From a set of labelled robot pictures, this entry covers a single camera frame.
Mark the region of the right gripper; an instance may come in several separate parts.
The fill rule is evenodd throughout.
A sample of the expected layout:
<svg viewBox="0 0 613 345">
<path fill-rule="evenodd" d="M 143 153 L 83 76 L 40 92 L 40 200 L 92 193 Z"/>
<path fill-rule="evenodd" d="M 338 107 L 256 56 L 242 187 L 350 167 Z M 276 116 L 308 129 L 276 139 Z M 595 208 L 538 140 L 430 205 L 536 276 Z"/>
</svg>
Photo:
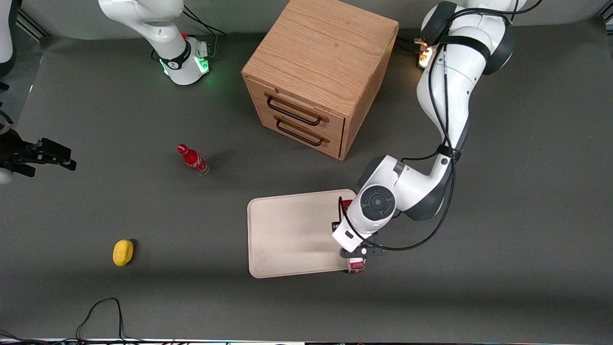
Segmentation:
<svg viewBox="0 0 613 345">
<path fill-rule="evenodd" d="M 22 140 L 11 127 L 2 127 L 0 136 L 1 177 L 13 178 L 14 174 L 35 177 L 36 168 L 28 163 L 55 165 L 75 171 L 77 162 L 71 159 L 72 151 L 53 140 L 41 138 L 37 142 Z"/>
</svg>

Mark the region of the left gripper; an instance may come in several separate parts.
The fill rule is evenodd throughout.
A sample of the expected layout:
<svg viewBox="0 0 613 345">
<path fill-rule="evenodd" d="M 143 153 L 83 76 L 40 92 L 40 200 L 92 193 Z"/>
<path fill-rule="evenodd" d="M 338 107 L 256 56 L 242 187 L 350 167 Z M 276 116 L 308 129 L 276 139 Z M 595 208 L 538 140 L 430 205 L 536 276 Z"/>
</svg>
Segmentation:
<svg viewBox="0 0 613 345">
<path fill-rule="evenodd" d="M 332 237 L 342 249 L 350 253 L 362 244 L 362 238 L 370 238 L 376 230 L 377 221 L 366 218 L 361 212 L 347 212 L 333 230 Z"/>
</svg>

